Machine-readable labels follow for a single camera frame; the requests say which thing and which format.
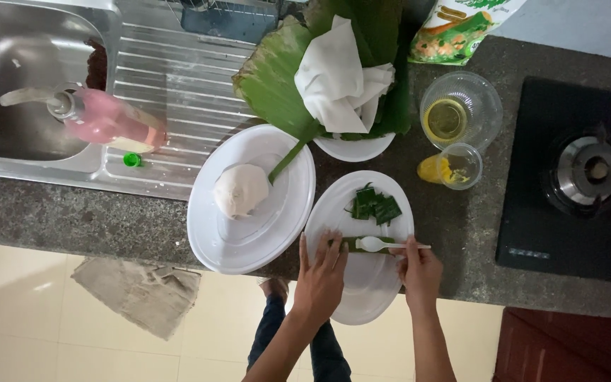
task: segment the dish rack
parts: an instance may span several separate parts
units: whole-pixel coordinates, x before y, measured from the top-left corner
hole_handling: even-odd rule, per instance
[[[263,36],[277,28],[283,5],[283,0],[165,1],[188,32],[252,44],[258,44]],[[181,17],[169,1],[182,6]]]

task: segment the tiled floor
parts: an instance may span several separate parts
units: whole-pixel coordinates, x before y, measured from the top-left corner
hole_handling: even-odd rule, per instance
[[[163,341],[69,278],[82,259],[0,246],[1,382],[242,379],[264,304],[254,277],[204,272],[196,306]],[[458,380],[490,381],[502,307],[439,300],[438,310]],[[333,326],[353,381],[412,381],[412,335],[403,296],[368,325]],[[288,381],[312,381],[310,368],[304,352]]]

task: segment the kitchen counter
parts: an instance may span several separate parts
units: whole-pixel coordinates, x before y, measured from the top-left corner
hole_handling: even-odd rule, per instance
[[[445,265],[446,299],[611,317],[611,283],[520,271],[495,265],[494,251],[522,82],[529,75],[611,90],[611,58],[488,37],[469,71],[487,78],[504,106],[502,132],[483,153],[480,182],[467,191],[421,181],[415,168],[436,154],[418,119],[426,87],[454,66],[410,65],[412,130],[381,156],[346,163],[310,144],[316,198],[355,170],[377,170],[397,180],[412,205],[417,238],[433,245]],[[187,242],[187,204],[142,196],[0,178],[0,244],[87,256],[121,257],[204,268]],[[295,279],[293,244],[253,274]]]

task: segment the packaged food bag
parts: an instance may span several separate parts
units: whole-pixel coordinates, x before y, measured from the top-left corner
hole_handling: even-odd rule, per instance
[[[527,0],[437,0],[412,40],[409,61],[465,65],[485,36]]]

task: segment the green bottle cap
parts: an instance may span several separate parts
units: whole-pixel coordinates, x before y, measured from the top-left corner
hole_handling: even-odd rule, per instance
[[[140,163],[140,155],[136,154],[135,152],[128,152],[124,154],[123,160],[127,167],[142,167],[142,164]]]

